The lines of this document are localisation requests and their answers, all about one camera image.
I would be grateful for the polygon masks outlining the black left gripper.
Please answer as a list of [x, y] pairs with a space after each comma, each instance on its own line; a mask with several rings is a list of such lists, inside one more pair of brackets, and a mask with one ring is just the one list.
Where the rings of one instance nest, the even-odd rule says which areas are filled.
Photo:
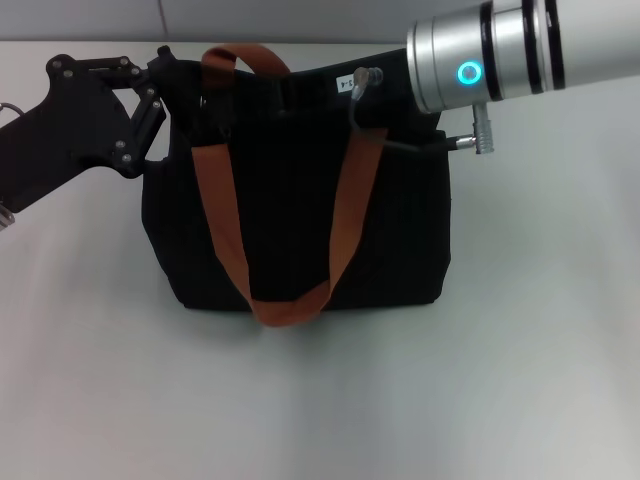
[[169, 47], [146, 68], [127, 56], [51, 59], [45, 99], [1, 129], [2, 207], [18, 213], [94, 167], [140, 176], [166, 119], [158, 90], [172, 59]]

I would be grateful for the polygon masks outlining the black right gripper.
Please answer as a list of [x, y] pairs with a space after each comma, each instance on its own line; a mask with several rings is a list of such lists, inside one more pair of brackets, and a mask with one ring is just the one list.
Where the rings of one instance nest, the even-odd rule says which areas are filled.
[[283, 106], [295, 115], [348, 114], [353, 74], [359, 67], [382, 70], [382, 83], [366, 88], [356, 121], [365, 128], [412, 126], [434, 130], [440, 115], [418, 109], [410, 85], [406, 51], [393, 50], [314, 70], [277, 82], [250, 82], [202, 92], [191, 134], [196, 146], [224, 143], [239, 126], [273, 120]]

